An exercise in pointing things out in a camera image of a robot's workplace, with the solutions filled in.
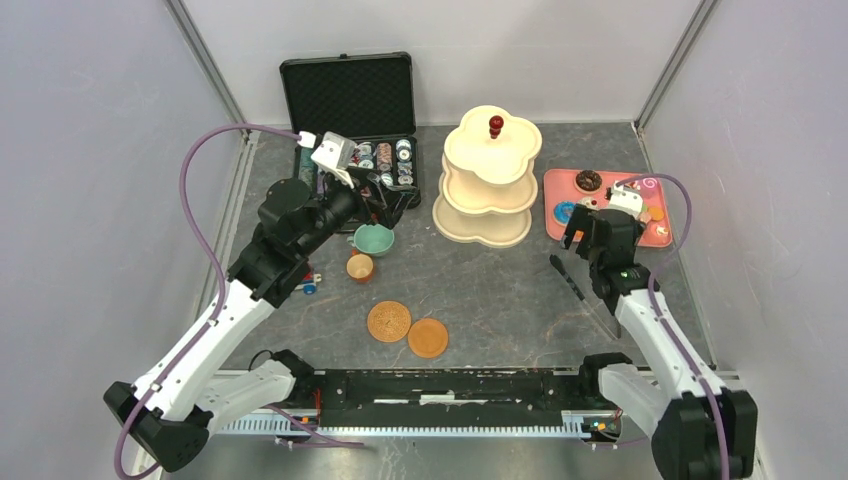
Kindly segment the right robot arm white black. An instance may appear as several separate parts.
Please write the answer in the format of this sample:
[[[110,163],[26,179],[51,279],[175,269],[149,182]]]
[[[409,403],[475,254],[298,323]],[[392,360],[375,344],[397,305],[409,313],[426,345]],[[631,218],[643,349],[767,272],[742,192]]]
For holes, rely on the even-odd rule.
[[[650,442],[664,479],[747,479],[754,471],[758,407],[727,386],[674,321],[655,275],[635,259],[643,222],[617,209],[576,205],[561,244],[581,237],[594,294],[631,335],[647,361],[647,380],[623,354],[585,358],[577,382],[591,408],[610,401]]]

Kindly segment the black serving tongs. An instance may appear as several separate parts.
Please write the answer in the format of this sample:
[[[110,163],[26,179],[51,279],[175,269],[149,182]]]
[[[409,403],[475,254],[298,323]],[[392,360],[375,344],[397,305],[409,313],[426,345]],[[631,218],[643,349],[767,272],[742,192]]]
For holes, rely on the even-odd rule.
[[[622,336],[621,325],[617,320],[613,320],[613,325],[610,326],[601,315],[595,310],[595,307],[589,302],[587,296],[580,289],[573,277],[565,269],[562,259],[555,254],[549,256],[549,262],[559,275],[566,281],[569,288],[574,292],[581,303],[584,313],[612,340],[619,340]]]

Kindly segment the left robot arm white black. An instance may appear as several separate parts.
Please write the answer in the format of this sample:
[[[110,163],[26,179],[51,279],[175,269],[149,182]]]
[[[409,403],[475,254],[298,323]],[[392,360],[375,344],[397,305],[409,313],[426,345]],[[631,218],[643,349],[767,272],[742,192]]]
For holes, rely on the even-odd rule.
[[[171,350],[134,382],[114,382],[104,401],[153,460],[149,473],[184,468],[223,427],[284,401],[314,394],[308,367],[283,351],[222,384],[211,381],[248,333],[290,297],[310,270],[309,257],[347,223],[393,228],[419,195],[414,185],[383,183],[372,170],[328,173],[322,194],[293,177],[270,186],[251,241],[227,270],[218,293]]]

